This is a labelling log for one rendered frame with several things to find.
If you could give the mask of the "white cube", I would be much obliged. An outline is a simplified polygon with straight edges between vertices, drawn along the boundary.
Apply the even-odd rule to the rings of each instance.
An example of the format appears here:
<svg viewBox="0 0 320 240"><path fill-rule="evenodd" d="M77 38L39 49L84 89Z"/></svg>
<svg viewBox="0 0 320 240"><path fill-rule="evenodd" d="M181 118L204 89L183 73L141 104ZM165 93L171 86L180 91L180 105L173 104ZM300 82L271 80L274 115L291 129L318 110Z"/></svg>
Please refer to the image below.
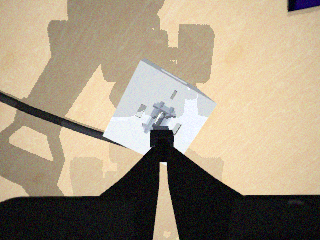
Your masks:
<svg viewBox="0 0 320 240"><path fill-rule="evenodd" d="M107 141L145 155L150 148L150 132L144 133L154 103L175 108L168 123L173 130L174 147L185 153L217 103L198 88L143 58L140 60L105 132L100 132L40 109L0 92L0 102L27 114L73 131Z"/></svg>

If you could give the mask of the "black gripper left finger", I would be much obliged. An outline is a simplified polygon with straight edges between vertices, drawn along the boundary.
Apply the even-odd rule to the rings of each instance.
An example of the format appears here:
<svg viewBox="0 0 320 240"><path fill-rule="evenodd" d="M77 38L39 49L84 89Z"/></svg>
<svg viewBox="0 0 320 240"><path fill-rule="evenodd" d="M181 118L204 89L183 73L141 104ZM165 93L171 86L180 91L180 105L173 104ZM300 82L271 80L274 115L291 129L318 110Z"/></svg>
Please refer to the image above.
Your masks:
<svg viewBox="0 0 320 240"><path fill-rule="evenodd" d="M153 240L160 150L152 147L99 196L0 202L0 240Z"/></svg>

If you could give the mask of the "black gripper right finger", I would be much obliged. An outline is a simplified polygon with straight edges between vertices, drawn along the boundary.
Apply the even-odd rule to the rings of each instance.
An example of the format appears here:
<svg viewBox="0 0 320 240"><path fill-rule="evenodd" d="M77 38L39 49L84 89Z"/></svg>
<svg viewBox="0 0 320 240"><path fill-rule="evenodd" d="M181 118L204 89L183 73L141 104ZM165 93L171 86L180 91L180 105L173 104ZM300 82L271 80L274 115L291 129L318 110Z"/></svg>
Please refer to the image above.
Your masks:
<svg viewBox="0 0 320 240"><path fill-rule="evenodd" d="M320 195L242 195L175 147L167 147L167 154L168 186L179 240L320 233Z"/></svg>

